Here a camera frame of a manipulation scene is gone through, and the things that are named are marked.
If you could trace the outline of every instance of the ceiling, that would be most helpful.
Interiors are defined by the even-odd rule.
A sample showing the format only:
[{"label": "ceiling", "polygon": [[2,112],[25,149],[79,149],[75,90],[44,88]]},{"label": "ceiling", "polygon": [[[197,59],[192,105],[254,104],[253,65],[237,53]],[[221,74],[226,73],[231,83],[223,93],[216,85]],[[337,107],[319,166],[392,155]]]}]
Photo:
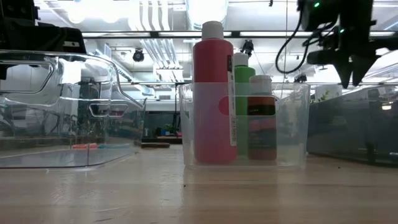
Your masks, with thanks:
[{"label": "ceiling", "polygon": [[[131,1],[128,0],[110,0],[110,5],[106,8],[107,14],[117,15],[119,18],[114,23],[107,23],[101,17],[101,14],[95,13],[97,7],[100,8],[100,2],[108,0],[95,0],[96,4],[90,7],[90,10],[84,12],[85,20],[79,24],[71,23],[68,19],[73,9],[75,2],[71,0],[35,0],[36,6],[40,6],[39,17],[42,22],[55,24],[56,26],[71,26],[79,28],[82,32],[93,31],[132,31],[129,27],[128,20],[130,17],[136,15],[132,8]],[[219,0],[191,0],[206,2],[215,2]],[[140,1],[141,13],[144,10]],[[168,3],[168,22],[171,30],[189,30],[190,25],[187,17],[187,6],[184,0],[169,0]],[[299,14],[296,12],[296,1],[274,0],[272,7],[268,6],[269,1],[248,1],[248,0],[230,0],[226,10],[226,17],[224,20],[225,30],[261,30],[261,31],[285,31],[294,30],[297,26]],[[211,16],[208,11],[204,9],[201,12],[203,16]],[[150,28],[155,29],[155,25],[151,20],[152,17],[152,1],[149,0],[149,22]],[[378,1],[375,0],[373,18],[377,20],[377,25],[372,27],[372,30],[392,30],[398,31],[398,1]],[[244,39],[228,39],[236,51],[240,49],[244,43]],[[285,42],[283,39],[253,39],[255,54],[249,59],[249,66],[256,69],[257,74],[270,74],[274,76],[274,81],[282,82],[284,76],[280,74],[274,66],[275,56],[282,44]],[[286,55],[282,57],[280,66],[286,70],[297,66],[302,59],[303,47],[301,46],[303,40],[294,39],[287,46]],[[191,76],[192,67],[192,39],[174,39],[173,45],[175,47],[176,58],[178,59],[182,70],[182,76],[185,81],[189,80]],[[154,61],[149,57],[147,50],[142,46],[139,39],[99,39],[89,40],[87,43],[94,48],[103,49],[104,44],[112,48],[112,59],[119,62],[131,75],[135,81],[139,82],[156,82],[159,81],[159,76],[154,72]],[[132,59],[132,54],[136,48],[144,48],[145,60],[143,62],[135,62]],[[317,50],[317,46],[311,46],[310,51]],[[379,59],[369,72],[381,70],[393,63],[396,53],[388,53]],[[320,72],[316,67],[305,64],[301,72],[307,73],[310,82],[339,82],[336,72],[333,67],[327,72]],[[388,75],[382,74],[384,79],[394,77],[394,72],[389,72]],[[368,79],[369,82],[375,82],[375,79]]]}]

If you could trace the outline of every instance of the table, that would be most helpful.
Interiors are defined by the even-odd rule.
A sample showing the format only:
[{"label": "table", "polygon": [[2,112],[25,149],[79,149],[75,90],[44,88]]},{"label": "table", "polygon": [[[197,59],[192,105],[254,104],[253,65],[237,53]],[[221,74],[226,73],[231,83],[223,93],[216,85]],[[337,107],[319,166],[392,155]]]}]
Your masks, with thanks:
[{"label": "table", "polygon": [[398,223],[398,170],[309,156],[299,171],[184,169],[181,146],[103,167],[0,170],[0,223]]}]

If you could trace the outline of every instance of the white cap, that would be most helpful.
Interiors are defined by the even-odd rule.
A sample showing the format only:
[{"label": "white cap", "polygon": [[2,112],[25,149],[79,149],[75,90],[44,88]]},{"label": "white cap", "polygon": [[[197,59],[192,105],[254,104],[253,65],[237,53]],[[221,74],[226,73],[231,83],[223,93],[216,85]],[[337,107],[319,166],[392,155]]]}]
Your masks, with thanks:
[{"label": "white cap", "polygon": [[205,22],[201,27],[201,39],[224,39],[224,28],[218,21]]},{"label": "white cap", "polygon": [[234,54],[234,65],[239,66],[239,65],[245,65],[249,66],[249,56],[245,53],[235,53]]},{"label": "white cap", "polygon": [[270,75],[255,75],[250,77],[250,93],[272,93],[272,79]]}]

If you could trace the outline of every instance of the wooden table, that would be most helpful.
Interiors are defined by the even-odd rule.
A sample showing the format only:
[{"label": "wooden table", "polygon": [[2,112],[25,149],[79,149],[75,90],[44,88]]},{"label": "wooden table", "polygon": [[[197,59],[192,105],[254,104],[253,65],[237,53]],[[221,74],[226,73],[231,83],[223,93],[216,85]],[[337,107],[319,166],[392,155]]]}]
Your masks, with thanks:
[{"label": "wooden table", "polygon": [[310,156],[301,171],[205,172],[174,146],[97,169],[0,170],[0,223],[398,223],[398,170]]}]

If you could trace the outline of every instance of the cap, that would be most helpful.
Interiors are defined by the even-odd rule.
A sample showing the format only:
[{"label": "cap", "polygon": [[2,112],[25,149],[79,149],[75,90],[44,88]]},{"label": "cap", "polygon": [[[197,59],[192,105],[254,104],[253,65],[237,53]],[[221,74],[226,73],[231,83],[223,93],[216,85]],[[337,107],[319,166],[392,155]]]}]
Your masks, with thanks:
[{"label": "cap", "polygon": [[249,56],[245,53],[235,53],[234,54],[234,65],[239,66],[239,65],[245,65],[249,66]]},{"label": "cap", "polygon": [[270,75],[255,75],[250,77],[250,93],[272,93],[272,79]]},{"label": "cap", "polygon": [[224,28],[218,21],[205,22],[201,27],[201,39],[224,39]]}]

